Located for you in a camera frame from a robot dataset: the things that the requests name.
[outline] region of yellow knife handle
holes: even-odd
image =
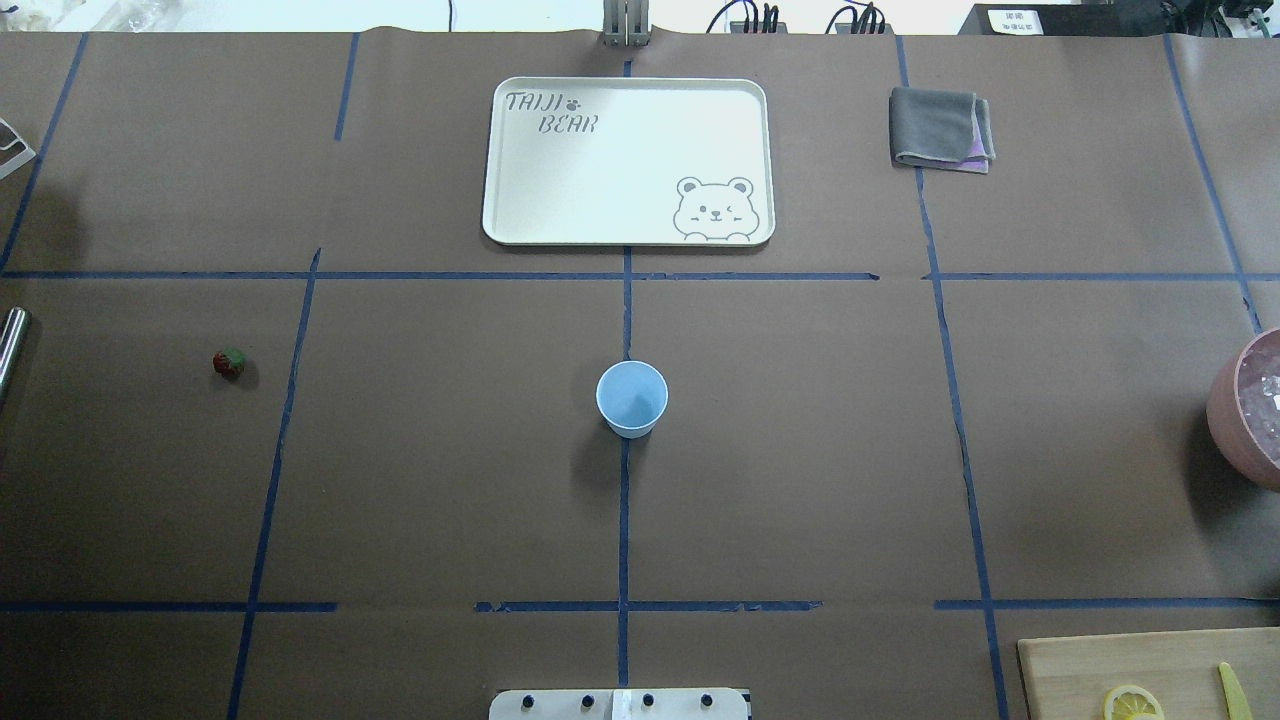
[[[1226,696],[1226,716],[1231,720],[1253,720],[1253,711],[1249,710],[1249,700],[1244,697],[1244,688],[1240,679],[1235,676],[1235,670],[1226,662],[1217,664],[1217,674],[1222,676],[1222,694]]]

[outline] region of lemon slice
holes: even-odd
[[[1138,685],[1112,688],[1102,701],[1102,720],[1165,720],[1156,696]]]

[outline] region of white tray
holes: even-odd
[[[742,247],[773,220],[754,82],[515,77],[494,91],[484,229],[500,243]]]

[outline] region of wooden cutting board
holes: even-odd
[[[1166,720],[1228,720],[1217,674],[1230,662],[1254,720],[1280,720],[1280,628],[1018,641],[1032,720],[1098,720],[1116,685],[1142,685]]]

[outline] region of cartoon bear face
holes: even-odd
[[[733,178],[726,184],[703,184],[698,178],[676,183],[680,210],[673,218],[685,240],[728,240],[748,242],[760,227],[760,217],[751,206],[751,181]]]

